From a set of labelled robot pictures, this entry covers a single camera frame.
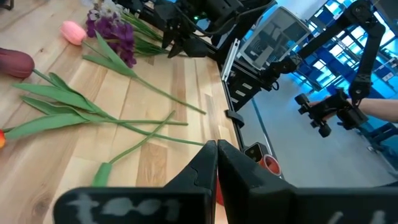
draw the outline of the red cup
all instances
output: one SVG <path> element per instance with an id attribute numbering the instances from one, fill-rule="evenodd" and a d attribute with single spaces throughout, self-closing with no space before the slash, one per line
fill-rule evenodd
<path id="1" fill-rule="evenodd" d="M 271 174 L 276 176 L 282 175 L 282 170 L 278 161 L 271 155 L 264 155 L 264 157 L 259 162 L 260 166 L 267 169 Z"/>
<path id="2" fill-rule="evenodd" d="M 261 167 L 267 169 L 271 174 L 274 174 L 276 176 L 282 175 L 282 170 L 280 168 L 278 161 L 271 155 L 266 154 L 257 163 Z M 218 174 L 217 174 L 217 183 L 216 183 L 216 202 L 222 206 L 224 205 L 224 199 L 223 199 L 223 194 L 221 193 L 221 186 L 220 186 L 220 180 L 218 180 Z"/>

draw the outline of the red tulip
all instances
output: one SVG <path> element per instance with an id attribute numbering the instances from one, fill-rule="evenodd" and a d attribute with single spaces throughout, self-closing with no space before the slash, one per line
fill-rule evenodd
<path id="1" fill-rule="evenodd" d="M 6 137 L 4 136 L 4 132 L 0 129 L 0 149 L 4 147 L 6 144 Z"/>
<path id="2" fill-rule="evenodd" d="M 73 21 L 63 22 L 60 31 L 63 37 L 74 45 L 81 45 L 87 37 L 86 31 Z"/>
<path id="3" fill-rule="evenodd" d="M 30 55 L 0 48 L 0 73 L 17 78 L 27 78 L 34 68 L 35 62 Z"/>

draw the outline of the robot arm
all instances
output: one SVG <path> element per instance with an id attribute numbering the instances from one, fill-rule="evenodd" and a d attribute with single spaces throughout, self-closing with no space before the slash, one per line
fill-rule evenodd
<path id="1" fill-rule="evenodd" d="M 313 120 L 311 125 L 314 128 L 320 127 L 319 132 L 323 137 L 327 137 L 331 132 L 326 121 L 323 120 L 329 114 L 337 113 L 342 121 L 341 125 L 345 129 L 357 128 L 367 121 L 367 117 L 358 109 L 358 106 L 361 100 L 370 94 L 373 64 L 381 39 L 386 31 L 386 28 L 373 15 L 369 1 L 358 0 L 352 3 L 334 24 L 299 50 L 296 55 L 285 58 L 280 62 L 272 62 L 267 70 L 261 72 L 260 75 L 263 81 L 262 87 L 271 91 L 281 73 L 288 74 L 296 71 L 303 59 L 352 25 L 359 25 L 368 33 L 368 40 L 356 77 L 349 87 L 349 96 L 352 103 L 347 102 L 348 96 L 343 90 L 338 90 L 335 95 L 315 106 L 310 106 L 307 97 L 303 94 L 296 97 L 296 102 L 302 106 L 299 112 L 301 114 L 309 113 L 309 117 Z"/>
<path id="2" fill-rule="evenodd" d="M 207 142 L 164 187 L 86 187 L 63 194 L 54 223 L 214 224 L 217 172 L 229 224 L 397 221 L 395 187 L 296 188 L 219 140 Z"/>

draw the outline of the red object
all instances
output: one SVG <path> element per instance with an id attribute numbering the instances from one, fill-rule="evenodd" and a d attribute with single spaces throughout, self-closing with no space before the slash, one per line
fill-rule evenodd
<path id="1" fill-rule="evenodd" d="M 271 155 L 266 154 L 259 164 L 274 175 L 280 176 L 282 174 L 278 161 Z"/>
<path id="2" fill-rule="evenodd" d="M 0 73 L 17 78 L 27 78 L 32 74 L 35 62 L 24 52 L 0 48 Z"/>
<path id="3" fill-rule="evenodd" d="M 2 129 L 0 129 L 0 149 L 6 144 L 6 137 Z"/>
<path id="4" fill-rule="evenodd" d="M 280 176 L 282 174 L 282 170 L 280 169 L 278 161 L 272 157 L 271 155 L 266 154 L 259 162 L 257 162 L 261 167 L 269 170 L 271 174 L 276 176 Z M 216 183 L 216 202 L 220 205 L 224 206 L 223 194 L 221 193 L 220 181 L 218 180 L 217 175 L 217 183 Z"/>
<path id="5" fill-rule="evenodd" d="M 218 180 L 218 175 L 217 175 L 217 184 L 216 184 L 216 202 L 224 206 L 224 199 L 223 199 L 223 194 L 221 193 L 221 186 L 220 186 L 220 181 Z"/>

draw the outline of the person's arm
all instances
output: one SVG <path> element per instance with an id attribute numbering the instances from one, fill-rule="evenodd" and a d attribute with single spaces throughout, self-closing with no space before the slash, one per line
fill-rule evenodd
<path id="1" fill-rule="evenodd" d="M 363 99 L 359 108 L 367 115 L 398 123 L 398 100 Z"/>

